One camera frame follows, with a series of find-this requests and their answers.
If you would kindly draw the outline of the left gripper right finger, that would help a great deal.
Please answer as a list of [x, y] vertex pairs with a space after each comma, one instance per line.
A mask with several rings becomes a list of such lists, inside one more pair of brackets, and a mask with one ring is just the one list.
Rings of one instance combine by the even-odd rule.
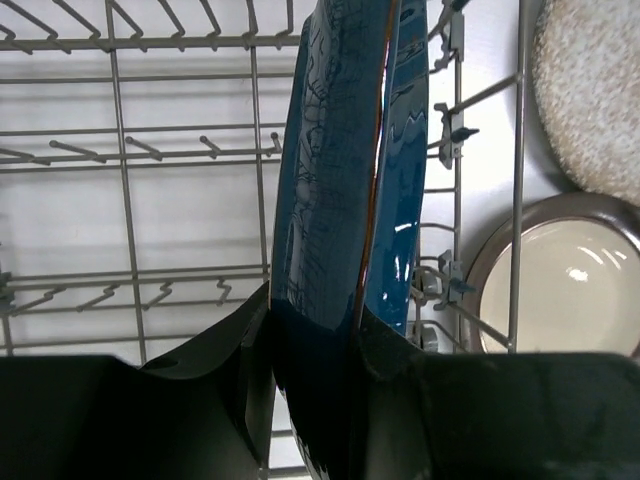
[[436, 354], [359, 331], [353, 479], [635, 479], [639, 367], [615, 354]]

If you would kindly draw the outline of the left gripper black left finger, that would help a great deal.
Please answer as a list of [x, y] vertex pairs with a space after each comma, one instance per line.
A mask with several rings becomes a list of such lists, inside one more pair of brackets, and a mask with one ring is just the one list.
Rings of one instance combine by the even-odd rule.
[[184, 344], [1, 361], [5, 479], [255, 479], [274, 403], [266, 287]]

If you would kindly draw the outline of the cream plate brown rim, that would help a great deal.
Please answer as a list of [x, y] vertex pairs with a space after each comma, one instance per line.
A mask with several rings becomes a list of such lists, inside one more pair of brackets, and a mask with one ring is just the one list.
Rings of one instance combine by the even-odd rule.
[[639, 357], [639, 210], [568, 193], [526, 207], [520, 239], [520, 352]]

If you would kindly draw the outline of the blue leaf shaped plate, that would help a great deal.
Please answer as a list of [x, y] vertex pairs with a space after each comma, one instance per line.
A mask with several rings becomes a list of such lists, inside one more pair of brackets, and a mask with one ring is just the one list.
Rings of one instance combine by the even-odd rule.
[[427, 160], [422, 1], [320, 1], [298, 50], [270, 268], [274, 373], [315, 479], [360, 473], [364, 340], [406, 340]]

